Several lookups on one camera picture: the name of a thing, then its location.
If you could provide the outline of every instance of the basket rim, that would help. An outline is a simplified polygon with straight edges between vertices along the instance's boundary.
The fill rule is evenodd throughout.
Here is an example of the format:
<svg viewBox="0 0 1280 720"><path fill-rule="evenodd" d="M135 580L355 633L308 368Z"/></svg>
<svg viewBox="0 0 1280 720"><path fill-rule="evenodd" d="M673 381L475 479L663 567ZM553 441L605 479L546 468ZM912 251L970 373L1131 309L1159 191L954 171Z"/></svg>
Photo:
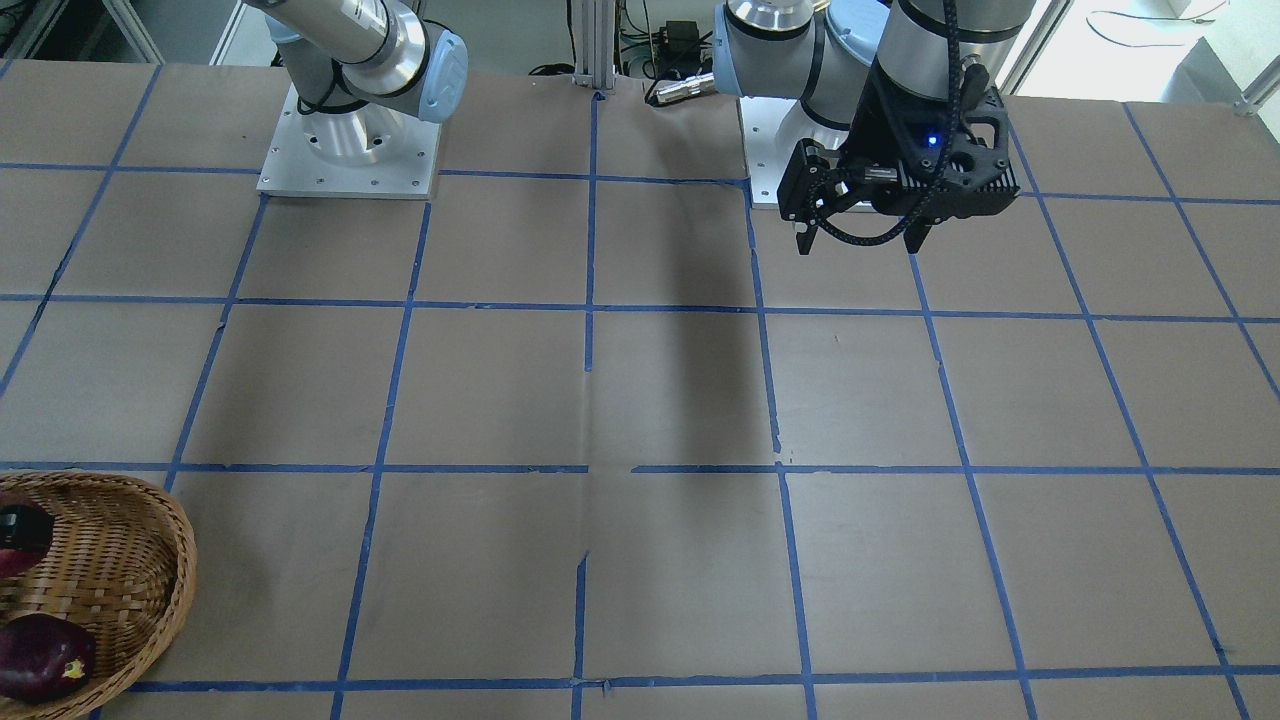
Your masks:
<svg viewBox="0 0 1280 720"><path fill-rule="evenodd" d="M159 506L170 520L172 539L177 547L177 573L173 594L165 606L164 615L156 623L156 630L147 638L143 648L129 662L105 682L90 685L88 689L68 696L51 703L32 706L29 711L18 715L0 715L0 720L52 720L55 717L78 717L106 705L129 685L136 683L151 665L173 644L182 632L196 598L196 533L187 518L186 510L164 489L128 475L86 471L19 471L0 473L0 489L20 489L27 484L51 484L60 487L100 487L124 491L142 496Z"/></svg>

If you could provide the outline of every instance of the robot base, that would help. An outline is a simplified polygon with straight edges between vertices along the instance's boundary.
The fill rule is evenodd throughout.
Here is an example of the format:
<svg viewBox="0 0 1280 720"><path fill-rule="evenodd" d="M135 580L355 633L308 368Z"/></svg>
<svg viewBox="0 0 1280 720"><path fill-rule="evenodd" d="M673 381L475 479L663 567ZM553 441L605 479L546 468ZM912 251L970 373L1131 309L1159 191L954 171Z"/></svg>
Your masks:
<svg viewBox="0 0 1280 720"><path fill-rule="evenodd" d="M430 200L440 126L376 105L300 115L291 86L257 190L279 197Z"/></svg>

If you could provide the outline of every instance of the blue tape grid line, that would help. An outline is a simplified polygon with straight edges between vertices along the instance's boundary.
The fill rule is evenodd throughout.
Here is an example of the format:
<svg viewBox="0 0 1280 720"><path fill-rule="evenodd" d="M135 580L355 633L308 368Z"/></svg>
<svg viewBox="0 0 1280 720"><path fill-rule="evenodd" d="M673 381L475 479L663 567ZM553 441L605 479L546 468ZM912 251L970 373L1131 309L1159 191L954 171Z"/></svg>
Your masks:
<svg viewBox="0 0 1280 720"><path fill-rule="evenodd" d="M1039 187L1038 183L1036 182L1036 176L1030 169L1030 164L1027 160L1027 154L1023 150L1021 141L1019 140L1016 132L1011 131L1010 135L1014 141L1014 147L1016 147L1018 154L1023 160L1023 167L1027 172L1028 182L1030 182L1032 190L1038 191ZM1152 163L1156 163L1155 155L1151 155L1151 159ZM1044 215L1044 222L1048 225L1050 236L1053 238L1053 245L1057 249L1059 258L1061 258L1062 260L1062 268L1066 272L1068 281L1071 284L1071 291L1075 293L1076 302L1080 305L1080 311L1084 315L1089 315L1088 304L1084 300L1084 293L1080 291L1080 284L1076 282L1075 273L1071 269L1071 263L1068 259L1066 249L1062 245L1062 240L1057 232L1057 227L1055 225L1053 218L1050 214L1048 204L1044 201L1043 197L1037 199L1037 201L1039 202L1041 213ZM1151 488L1152 498L1155 500L1156 506L1160 510L1160 516L1165 524L1165 530L1167 532L1169 539L1174 546L1174 552L1178 556L1178 564L1181 566L1183 577L1187 580L1187 587L1190 589L1192 597L1196 601L1196 607L1199 611L1201 620L1204 624L1204 630L1208 633L1210 642L1212 643L1213 651L1217 655L1219 665L1221 667L1221 674L1226 678L1228 687L1231 691L1231 697L1235 701L1235 707L1240 714L1240 720L1251 720L1249 711L1244 706L1244 698L1240 694L1239 684L1236 683L1230 662L1226 659L1226 651L1224 650L1222 643L1219 639L1217 629L1215 628L1213 620L1208 612L1208 606L1204 603L1204 596L1201 593L1199 585L1196 582L1196 577L1192 573L1190 564L1187 560L1187 553L1183 551L1181 541L1178 537L1178 530L1174 528L1172 518L1169 514L1169 507L1166 506L1164 495L1160 491L1160 484L1156 482L1156 474L1151 471L1151 462L1147 459L1147 451L1142 445L1142 438L1138 434L1138 427L1134 423L1133 414L1129 411L1129 405L1125 401L1124 393L1120 389L1120 383L1116 379L1115 372L1111 366L1111 360L1107 357L1106 347L1102 343L1102 336L1098 333L1097 324L1093 322L1092 318L1087 318L1084 322L1089 328L1089 336L1093 338L1093 346L1098 352L1098 360L1102 363L1102 369L1106 373L1107 382L1111 384L1111 392L1115 396L1116 405L1120 409L1120 415L1124 418L1125 429L1129 432L1129 437L1133 442L1134 450L1138 454L1138 460L1144 469L1143 475L1147 478L1147 484Z"/></svg>
<svg viewBox="0 0 1280 720"><path fill-rule="evenodd" d="M44 295L29 292L0 293L0 302L29 302L42 300ZM225 297L180 296L180 295L81 295L54 293L49 302L127 302L143 305L221 305ZM399 300L369 300L342 297L237 297L236 305L305 306L305 307L401 307ZM626 305L626 304L576 304L576 302L486 302L483 300L415 300L419 309L457 309L457 310L531 310L559 313L718 313L750 315L758 307L739 305ZM937 310L934 318L970 319L1011 319L1011 320L1108 320L1115 323L1199 323L1199 324L1247 324L1275 325L1280 318L1270 316L1228 316L1228 315L1124 315L1124 314L1083 314L1083 313L1043 313L1015 310ZM895 316L923 318L924 313L908 307L764 307L765 315L847 315L847 316Z"/></svg>
<svg viewBox="0 0 1280 720"><path fill-rule="evenodd" d="M390 445L392 425L396 420L396 401L399 396L401 372L404 368L404 351L408 346L410 324L413 320L413 299L417 295L422 274L422 255L426 252L426 238L431 227L431 205L422 210L422 225L413 251L413 272L408 290L404 293L403 314L401 315L399 337L396 341L396 357L392 361L392 377L387 387L387 411L383 414L383 430L378 438L378 455L374 460L374 477L369 486L369 516L365 520L364 539L360 543L360 561L356 565L356 583L351 593L351 609L347 614L347 630L342 641L342 657L338 662L338 688L333 693L330 720L340 720L344 697L343 685L351 673L351 655L356 646L356 628L360 625L360 609L365 596L365 579L369 575L369 557L374 548L374 529L378 524L378 502L381 496L383 474L387 471L387 447Z"/></svg>
<svg viewBox="0 0 1280 720"><path fill-rule="evenodd" d="M120 143L115 149L115 155L111 156L111 164L106 167L106 172L102 174L102 182L97 184L93 200L84 211L84 217L81 219L79 227L76 228L76 234L72 236L70 245L67 246L67 251L63 254L63 259L58 263L58 268L54 270L54 277L49 281L49 287L45 290L40 305L36 306L36 311L32 314L31 322L27 324L27 331L23 333L22 341L18 343L18 350L14 351L13 357L9 360L9 365L5 368L4 375L0 375L0 398L3 398L5 392L9 389L9 383L13 382L13 375L18 372L18 364L22 363L23 355L26 355L27 348L31 346L31 338L35 337L36 328L40 325L41 318L45 316L45 309L49 307L49 299L58 288L58 283L61 282L63 274L67 273L67 266L70 264L72 256L76 255L76 249L79 247L81 240L84 238L84 232L93 220L93 213L97 211L97 206L102 202L102 197L106 195L106 186L111 182L111 176L115 173L115 168L119 167L120 158L124 156L124 149L129 146L129 140L133 138L133 132L138 127L138 120L142 119L142 113L146 110L147 101L151 100L151 92L155 90L156 81L159 78L160 67L157 65L151 73L151 79L147 82L146 90L142 91L142 97L138 100L138 105L133 110L133 117L129 119L129 124L124 129L124 137L120 138Z"/></svg>
<svg viewBox="0 0 1280 720"><path fill-rule="evenodd" d="M751 290L755 293L755 318L760 333L760 361L764 368L764 396L769 407L769 434L773 438L773 470L778 475L778 500L782 505L782 532L787 544L787 570L791 575L791 605L795 609L796 650L800 655L800 678L804 685L806 720L818 720L818 692L813 683L813 659L809 652L809 621L804 610L804 583L800 579L800 551L796 546L795 514L791 511L791 486L782 465L782 432L778 425L778 401L773 384L773 359L769 355L769 323L764 305L764 279L760 255L755 245L755 223L751 222L751 188L741 186L742 211L746 220L746 245L751 252Z"/></svg>
<svg viewBox="0 0 1280 720"><path fill-rule="evenodd" d="M0 161L0 169L15 170L61 170L61 172L105 172L110 165L76 164L76 163L14 163ZM261 168L212 168L212 167L179 167L179 165L119 165L114 168L118 173L186 173L186 174L236 174L256 176ZM480 178L525 178L525 179L557 179L557 181L590 181L643 183L643 184L724 184L731 187L749 187L750 181L745 178L653 178L644 176L612 176L591 173L531 173L520 170L468 170L468 169L442 169L442 176L480 177ZM1066 200L1107 200L1119 202L1172 202L1171 197L1158 195L1107 195L1088 192L1021 192L1024 197L1056 197ZM1179 202L1190 205L1280 205L1280 199L1242 199L1242 197L1178 197Z"/></svg>
<svg viewBox="0 0 1280 720"><path fill-rule="evenodd" d="M1023 691L1023 703L1027 706L1027 716L1038 720L1036 711L1036 698L1032 696L1032 683L1027 674L1027 660L1023 656L1023 642L1018 635L1018 624L1014 621L1014 606L1009 600L1009 588L1005 585L1005 574L1000 568L1000 557L996 553L996 543L991 537L991 525L987 521L987 510L983 507L982 493L978 489L978 479L969 461L969 450L964 442L964 429L960 427L960 414L956 410L955 395L951 392L951 380L947 375L947 364L942 357L942 345L938 342L938 331L933 322L933 313L929 309L929 297L924 291L924 275L920 273L920 263L915 255L910 256L911 275L915 278L915 291L920 297L920 309L924 311L924 327L929 334L929 345L933 347L933 359L938 363L938 383L942 386L942 397L947 404L947 415L951 419L951 432L955 434L956 451L960 455L960 464L964 470L965 483L969 487L969 500L978 520L978 530L982 534L982 544L987 551L987 564L991 568L991 577L996 585L996 594L1000 598L1000 610L1005 618L1005 630L1009 633L1009 646L1014 656L1014 666L1018 671L1018 684Z"/></svg>
<svg viewBox="0 0 1280 720"><path fill-rule="evenodd" d="M196 414L200 413L200 402L205 397L205 388L209 386L209 377L214 372L214 360L218 357L218 350L223 346L223 337L227 333L227 323L230 322L232 309L236 306L236 296L239 293L241 282L244 279L244 268L248 266L248 259L253 254L253 243L257 242L257 233L262 228L262 218L266 215L268 202L269 197L266 195L259 196L257 213L253 215L253 224L250 227L248 238L244 241L244 250L241 252L239 264L236 266L236 275L232 278L232 286L227 291L227 297L223 300L223 311L218 318L218 328L214 331L214 338L209 343L209 352L205 355L205 364L200 370L200 379L196 382L196 391L191 396L191 404L187 406L187 415L182 421L182 432L178 434L178 443L174 446L173 459L169 461L169 471L164 480L165 492L173 492L173 483L178 478L182 456L187 451L187 442L191 439L191 429L196 424Z"/></svg>
<svg viewBox="0 0 1280 720"><path fill-rule="evenodd" d="M0 470L95 470L102 473L164 473L170 462L93 462L82 460L0 460ZM1280 477L1280 468L1208 468L1208 466L1085 466L1085 465L972 465L975 475L1231 475ZM631 473L640 475L671 474L730 474L772 475L778 470L787 475L963 475L963 465L637 465ZM179 462L179 473L242 474L242 473L301 473L301 474L361 474L372 473L372 465L319 465L319 464L219 464ZM444 475L444 474L570 474L585 475L588 465L398 465L388 462L384 474Z"/></svg>
<svg viewBox="0 0 1280 720"><path fill-rule="evenodd" d="M570 703L571 720L582 720L582 687L589 684L582 679L586 665L586 561L591 557L588 552L582 561L577 564L576 583L573 592L573 697Z"/></svg>
<svg viewBox="0 0 1280 720"><path fill-rule="evenodd" d="M1280 665L1238 665L1238 675L1280 676ZM1215 678L1222 675L1217 665L1146 665L1121 667L1051 667L1030 669L1025 675L1032 680L1074 680L1115 678ZM1018 682L1016 670L946 670L936 673L819 673L812 676L814 685L867 685L867 684L946 684L946 683L1009 683ZM444 678L444 679L381 679L348 680L342 689L353 692L396 691L571 691L575 688L699 688L803 685L799 674L773 675L627 675L608 680L581 680L576 678ZM315 693L335 692L332 680L142 680L133 684L131 693Z"/></svg>
<svg viewBox="0 0 1280 720"><path fill-rule="evenodd" d="M1165 184L1165 190L1169 192L1169 199L1174 201L1174 208L1178 209L1178 215L1181 217L1183 225L1187 227L1187 233L1190 234L1192 242L1196 243L1196 251L1199 252L1201 260L1204 261L1204 268L1208 270L1210 277L1213 278L1213 284L1217 286L1217 292L1222 296L1222 302L1226 302L1228 311L1231 313L1231 318L1236 320L1235 324L1240 329L1240 334L1244 336L1244 342L1249 346L1249 352L1253 352L1253 359L1262 369L1262 375L1266 377L1267 384L1271 386L1272 395L1280 400L1280 386L1276 386L1276 379L1267 368L1266 360L1262 359L1262 352L1258 351L1258 346L1253 342L1253 336L1249 334L1249 328L1245 327L1244 323L1239 322L1240 313L1235 309L1235 302L1231 301L1231 296L1226 292L1226 286L1222 283L1222 278L1217 274L1213 261L1210 260L1208 251L1204 250L1204 243L1201 242L1199 233L1196 232L1196 227L1192 224L1190 217L1187 215L1187 208L1183 206L1178 193L1174 192L1174 184L1169 182L1169 176L1165 174L1165 169L1160 167L1160 161L1156 159L1156 152L1151 149L1151 143L1147 142L1147 136L1143 135L1142 128L1138 126L1138 118L1134 117L1133 109L1130 109L1128 104L1124 104L1124 111L1125 115L1129 117L1129 124L1133 126L1133 132L1137 133L1138 140L1142 142L1142 149L1147 151L1147 158L1151 159L1152 167L1156 168L1156 174L1160 176L1160 182Z"/></svg>
<svg viewBox="0 0 1280 720"><path fill-rule="evenodd" d="M1147 158L1151 159L1152 167L1156 169L1156 174L1160 176L1160 182L1165 184L1165 190L1169 192L1169 197L1174 201L1174 208L1178 209L1178 214L1183 219L1183 224L1187 227L1187 232L1196 243L1196 250L1199 252L1201 259L1204 261L1204 268L1208 270L1210 275L1213 278L1213 284L1217 286L1217 291L1222 295L1222 301L1226 302L1228 310L1233 316L1239 316L1235 310L1235 302L1231 301L1231 296L1226 292L1226 286L1222 284L1222 279L1219 277L1217 270L1213 268L1213 263L1208 258L1208 252L1204 250L1204 245L1201 242L1199 236L1196 233L1196 228L1192 225L1190 218L1187 217L1187 209L1183 208L1181 201L1178 199L1178 193L1174 192L1172 183L1169 182L1169 176L1165 174L1165 169L1160 165L1160 160L1156 159L1156 154L1151 149L1151 143L1147 142L1147 136L1143 135L1142 128L1138 127L1138 119L1134 117L1133 110L1128 104L1124 104L1125 115L1129 118L1129 124L1133 127L1133 132L1138 136L1139 142L1142 142L1143 150L1147 152ZM1244 327L1244 323L1238 323L1240 333L1244 334L1244 340L1253 352L1254 360L1262 369L1262 374L1266 377L1267 383L1271 386L1272 395L1280 400L1280 388L1276 387L1275 378L1271 377L1271 372L1267 370L1266 363L1262 360L1262 354L1258 352L1257 346L1253 343L1253 337L1249 334L1249 329ZM1124 398L1117 395L1117 398L1124 404ZM1125 409L1125 418L1129 421L1129 411ZM1138 457L1142 460L1143 465L1149 465L1147 462L1146 451L1143 451L1142 445L1138 442L1137 429L1133 429L1134 445L1138 448ZM1160 516L1165 523L1165 529L1169 532L1169 539L1174 543L1174 551L1178 553L1178 564L1181 565L1183 574L1187 578L1187 584L1190 587L1192 597L1196 600L1196 609L1199 610L1201 619L1204 621L1204 629L1208 632L1210 641L1213 643L1213 652L1217 653L1219 664L1226 670L1226 684L1231 689L1231 698L1235 701L1236 710L1240 711L1242 720L1249 720L1249 710L1244 705L1244 696L1240 694L1240 685L1235 680L1235 674L1231 671L1231 664L1226 657L1226 648L1222 647L1222 642L1219 638L1217 628L1213 625L1213 618L1208 612L1208 605L1204 602L1204 596L1199 589L1199 584L1196 582L1196 575L1192 573L1190 562L1187 560L1187 552L1183 550L1183 543L1178 538L1178 529L1174 527L1174 519L1169 514L1169 506L1165 503L1164 493L1160 491L1160 483L1156 482L1155 475L1147 477L1151 484L1151 493L1156 498L1156 505L1160 507Z"/></svg>
<svg viewBox="0 0 1280 720"><path fill-rule="evenodd" d="M600 160L600 102L603 92L591 95L591 160L586 199L586 306L584 307L586 333L582 341L582 372L590 373L595 364L595 218Z"/></svg>

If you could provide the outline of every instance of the metal frame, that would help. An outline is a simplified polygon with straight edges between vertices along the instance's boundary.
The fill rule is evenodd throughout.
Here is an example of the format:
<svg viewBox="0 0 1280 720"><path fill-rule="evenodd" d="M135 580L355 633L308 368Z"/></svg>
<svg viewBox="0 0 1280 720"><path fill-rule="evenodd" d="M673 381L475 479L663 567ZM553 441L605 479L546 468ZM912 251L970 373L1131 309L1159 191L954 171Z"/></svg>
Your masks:
<svg viewBox="0 0 1280 720"><path fill-rule="evenodd" d="M33 56L36 50L45 44L49 32L54 29L54 24L63 17L63 10L69 4L70 0L36 0L36 9L31 13L27 22L18 28L18 37L13 40L13 45L9 46L5 56Z"/></svg>
<svg viewBox="0 0 1280 720"><path fill-rule="evenodd" d="M1053 35L1057 33L1057 28L1066 20L1066 15L1074 5L1075 0L1052 0L1044 8L1044 14L1041 15L1039 22L1036 23L1036 28L1032 29L1030 36L1027 38L1027 45L1023 46L1018 56L1009 64L1009 74L1000 83L1001 94L1018 95L1023 83L1027 82L1032 68L1036 67L1036 63L1044 53L1050 41L1053 40Z"/></svg>
<svg viewBox="0 0 1280 720"><path fill-rule="evenodd" d="M1235 114L1245 118L1257 115L1277 90L1280 90L1280 55L1276 55L1267 69L1244 88L1235 104Z"/></svg>
<svg viewBox="0 0 1280 720"><path fill-rule="evenodd" d="M581 47L573 67L573 82L613 92L613 45L617 36L617 0L579 0L573 29Z"/></svg>
<svg viewBox="0 0 1280 720"><path fill-rule="evenodd" d="M111 19L114 19L116 27L120 28L120 33L129 44L129 47L132 47L143 61L152 65L164 64L164 55L160 54L160 47L156 45L156 41L151 38L151 33L147 32L147 28L142 27L142 18L138 17L137 10L133 9L129 0L102 0L102 6L111 14Z"/></svg>

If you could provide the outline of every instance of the red object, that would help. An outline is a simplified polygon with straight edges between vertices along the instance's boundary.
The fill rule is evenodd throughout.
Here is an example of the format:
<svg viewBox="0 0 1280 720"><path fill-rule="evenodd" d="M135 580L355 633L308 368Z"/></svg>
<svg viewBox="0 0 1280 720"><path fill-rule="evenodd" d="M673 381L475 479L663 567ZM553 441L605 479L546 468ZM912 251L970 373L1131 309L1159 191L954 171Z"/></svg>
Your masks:
<svg viewBox="0 0 1280 720"><path fill-rule="evenodd" d="M31 498L0 492L0 578L35 568L54 539L54 518Z"/></svg>
<svg viewBox="0 0 1280 720"><path fill-rule="evenodd" d="M72 694L93 673L93 635L52 615L23 615L0 628L0 694L29 705Z"/></svg>

